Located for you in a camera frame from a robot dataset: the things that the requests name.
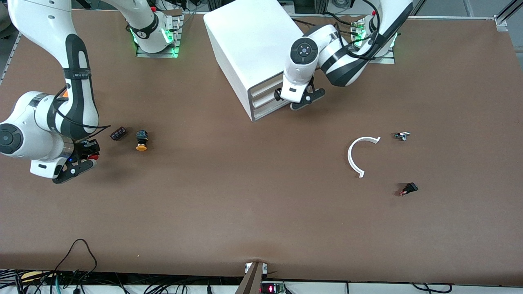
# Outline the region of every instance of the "black strap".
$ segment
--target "black strap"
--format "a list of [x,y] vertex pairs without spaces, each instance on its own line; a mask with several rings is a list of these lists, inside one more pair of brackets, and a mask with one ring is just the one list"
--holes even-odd
[[374,42],[378,44],[381,48],[383,48],[387,44],[388,40],[383,35],[378,34]]
[[154,19],[153,19],[153,22],[146,26],[145,28],[143,29],[137,29],[137,28],[133,28],[129,25],[129,27],[131,28],[131,30],[134,32],[134,34],[140,38],[140,39],[148,39],[149,38],[149,35],[154,32],[154,30],[158,27],[158,15],[156,15],[155,13],[153,13],[154,15]]
[[336,61],[338,61],[343,56],[347,55],[349,53],[349,50],[347,47],[342,47],[336,53],[332,54],[331,57],[329,57],[321,66],[321,69],[324,73],[327,72],[327,70],[334,64]]
[[90,68],[80,68],[80,67],[70,67],[68,69],[63,69],[64,78],[70,80],[88,80],[91,77]]

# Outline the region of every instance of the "metal frame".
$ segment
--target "metal frame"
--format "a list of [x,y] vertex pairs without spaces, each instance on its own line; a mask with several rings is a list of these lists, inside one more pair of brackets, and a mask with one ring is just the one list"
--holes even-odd
[[417,15],[426,2],[427,0],[419,0],[418,4],[416,4],[416,6],[414,6],[412,9],[411,15]]
[[263,271],[263,263],[253,262],[235,294],[259,294]]
[[507,20],[523,6],[523,0],[512,0],[510,3],[494,15],[498,31],[508,31]]
[[467,16],[474,16],[474,11],[472,11],[472,5],[470,4],[470,0],[463,0],[463,5],[465,6]]
[[18,43],[20,43],[21,38],[22,38],[22,34],[18,33],[18,35],[16,36],[15,44],[13,45],[13,48],[11,49],[11,53],[9,54],[9,57],[7,58],[7,62],[5,64],[4,71],[2,72],[2,74],[0,76],[0,84],[4,81],[5,74],[7,73],[7,68],[11,64],[11,60],[13,60],[13,56],[15,55],[16,47],[18,46]]

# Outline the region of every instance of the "cable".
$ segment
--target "cable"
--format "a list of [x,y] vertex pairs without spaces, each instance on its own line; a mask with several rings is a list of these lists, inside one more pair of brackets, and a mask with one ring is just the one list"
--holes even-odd
[[89,248],[89,244],[87,244],[87,241],[85,241],[84,239],[79,238],[79,239],[74,240],[73,244],[71,244],[71,247],[69,248],[69,251],[67,251],[67,254],[64,256],[64,258],[62,258],[62,260],[57,264],[57,266],[54,268],[54,271],[58,270],[58,268],[60,267],[62,262],[64,262],[65,259],[69,256],[69,253],[71,253],[71,250],[73,250],[74,244],[76,244],[76,242],[78,242],[78,241],[84,242],[85,247],[87,247],[87,251],[89,252],[89,255],[91,255],[91,257],[93,258],[93,260],[95,262],[95,266],[93,267],[93,269],[91,269],[89,272],[87,272],[87,274],[83,275],[82,278],[84,278],[86,275],[88,275],[89,273],[91,273],[92,271],[94,271],[96,269],[96,267],[98,266],[98,261],[96,260],[96,257],[94,256],[94,254],[91,252],[91,248]]
[[188,18],[186,21],[184,20],[184,23],[183,23],[179,28],[176,28],[176,29],[170,29],[169,31],[170,31],[170,32],[175,32],[175,31],[179,31],[179,30],[181,30],[181,29],[184,27],[184,25],[185,25],[186,23],[188,23],[188,22],[191,20],[191,18],[196,14],[196,11],[198,11],[198,8],[199,8],[199,6],[197,6],[197,7],[195,8],[195,10],[191,13],[191,15],[189,16],[189,18]]
[[350,22],[342,20],[341,18],[337,17],[334,13],[325,11],[323,14],[330,15],[330,16],[334,17],[334,19],[336,19],[337,21],[341,22],[342,24],[350,26]]
[[291,292],[291,290],[287,289],[287,285],[285,285],[285,281],[283,281],[283,289],[285,290],[285,294],[294,294]]
[[[335,24],[334,24],[334,27],[335,27],[336,30],[338,31],[338,39],[339,39],[339,43],[341,44],[341,46],[342,46],[342,48],[343,48],[343,47],[345,47],[345,46],[343,45],[342,34],[341,34],[341,32],[339,31],[339,25],[338,25],[338,23],[335,23]],[[361,39],[361,40],[354,40],[354,41],[352,41],[352,42],[349,43],[349,44],[354,44],[354,43],[356,43],[356,42],[364,41],[364,40],[369,39],[369,38],[370,38],[370,36],[368,36],[368,37],[366,37],[366,38],[363,38],[363,39]],[[351,51],[347,51],[347,54],[348,54],[350,57],[358,58],[358,59],[363,59],[363,60],[374,60],[374,59],[376,59],[375,57],[366,57],[366,56],[357,55],[357,54],[354,54],[354,53],[351,52]]]
[[[60,94],[62,94],[65,90],[67,89],[67,85],[65,85],[53,98],[53,101],[55,101],[58,96],[60,96]],[[56,113],[58,113],[61,117],[63,117],[66,121],[70,122],[70,123],[74,123],[75,125],[77,126],[80,126],[80,127],[84,127],[84,128],[90,128],[90,129],[107,129],[109,128],[111,125],[108,125],[108,126],[90,126],[90,125],[84,125],[82,123],[79,123],[79,122],[76,122],[72,119],[70,119],[69,117],[65,116],[60,110],[58,110],[58,108],[56,107],[56,105],[54,103],[52,103],[53,105],[53,108],[54,110],[56,110]]]
[[373,3],[371,3],[369,0],[362,0],[363,2],[367,3],[370,7],[372,7],[372,9],[374,9],[374,12],[376,12],[376,20],[377,20],[377,25],[376,25],[376,36],[374,37],[374,40],[373,42],[376,43],[376,40],[378,38],[378,35],[380,34],[380,26],[381,26],[381,17],[380,17],[380,13],[378,11],[378,9],[376,8],[376,6],[374,6]]
[[65,116],[57,107],[56,105],[54,104],[54,101],[58,98],[58,96],[60,96],[60,94],[62,94],[65,90],[67,89],[67,85],[65,85],[53,98],[53,103],[52,103],[52,106],[54,108],[54,110],[56,111],[57,114],[59,114],[61,117],[63,117],[63,119],[65,119],[66,121],[70,122],[70,123],[73,123],[77,126],[80,126],[80,127],[84,127],[84,128],[90,128],[90,129],[100,129],[98,132],[96,132],[95,134],[91,134],[89,135],[87,138],[90,139],[96,135],[98,135],[99,133],[103,132],[104,130],[106,130],[107,128],[110,128],[111,125],[107,125],[107,126],[89,126],[89,125],[84,125],[82,123],[79,123],[79,122],[76,122],[72,119],[70,119],[69,117]]
[[58,294],[62,294],[62,291],[60,290],[60,285],[58,284],[58,275],[54,278],[54,287],[56,288],[56,292]]
[[446,285],[449,286],[449,289],[446,290],[446,291],[439,291],[439,290],[430,289],[429,286],[427,285],[427,283],[422,283],[422,284],[423,284],[423,286],[425,286],[425,288],[418,287],[414,283],[412,283],[412,286],[414,286],[414,288],[416,288],[418,290],[428,292],[428,294],[432,294],[433,292],[434,293],[447,294],[447,293],[451,293],[452,292],[452,285],[451,284],[446,284]]
[[16,285],[16,291],[18,292],[18,294],[23,294],[24,290],[21,285],[21,279],[20,279],[20,276],[18,275],[18,271],[15,271],[15,285]]
[[[302,23],[302,24],[306,24],[306,25],[309,25],[309,26],[317,26],[316,24],[313,24],[311,22],[306,22],[306,21],[303,21],[303,20],[299,20],[299,19],[295,19],[293,18],[292,20],[296,21],[296,22],[299,22],[299,23]],[[355,32],[349,32],[349,31],[342,31],[340,30],[339,32],[342,32],[342,33],[347,33],[349,35],[353,35],[353,36],[357,36],[358,34],[355,33]]]
[[120,277],[118,276],[118,274],[115,273],[115,275],[116,275],[116,278],[118,279],[118,283],[120,283],[120,288],[123,289],[123,292],[124,292],[125,294],[131,294],[131,293],[129,293],[129,292],[127,291],[127,289],[122,285],[122,281],[120,280]]
[[89,255],[93,258],[93,261],[95,262],[95,266],[88,272],[86,272],[79,280],[78,280],[78,284],[87,276],[89,275],[90,273],[92,273],[96,267],[98,266],[98,261],[96,260],[96,257],[95,255],[92,253],[91,251],[91,248],[89,247],[89,244],[87,244],[87,241],[85,241],[84,239],[82,238],[79,238],[79,239],[76,239],[74,240],[73,244],[71,244],[71,247],[69,248],[69,251],[67,252],[67,254],[64,256],[64,258],[62,258],[62,260],[56,265],[56,267],[54,268],[54,272],[56,272],[58,270],[58,267],[62,264],[62,262],[64,262],[67,257],[69,256],[69,253],[71,253],[71,250],[73,250],[73,247],[74,247],[74,244],[76,244],[76,242],[78,241],[82,241],[84,242],[85,244],[85,247],[87,247],[87,251],[89,252]]

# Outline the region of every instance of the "white robotic arm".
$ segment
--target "white robotic arm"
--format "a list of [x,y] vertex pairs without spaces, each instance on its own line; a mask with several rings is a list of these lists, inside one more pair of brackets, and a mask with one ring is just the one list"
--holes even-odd
[[331,84],[339,87],[352,84],[372,58],[388,50],[412,11],[412,0],[380,0],[377,10],[379,24],[375,15],[363,19],[362,31],[368,32],[368,36],[358,47],[349,46],[333,25],[315,26],[296,40],[287,56],[277,99],[291,101],[291,109],[298,110],[323,97],[325,90],[314,89],[312,83],[318,65]]
[[[172,42],[165,15],[152,12],[145,0],[106,2],[122,12],[144,51],[159,52]],[[23,94],[0,123],[0,153],[30,159],[33,174],[64,182],[94,167],[99,151],[96,140],[82,141],[102,128],[87,49],[74,29],[70,0],[8,0],[8,8],[15,27],[63,67],[68,98]]]

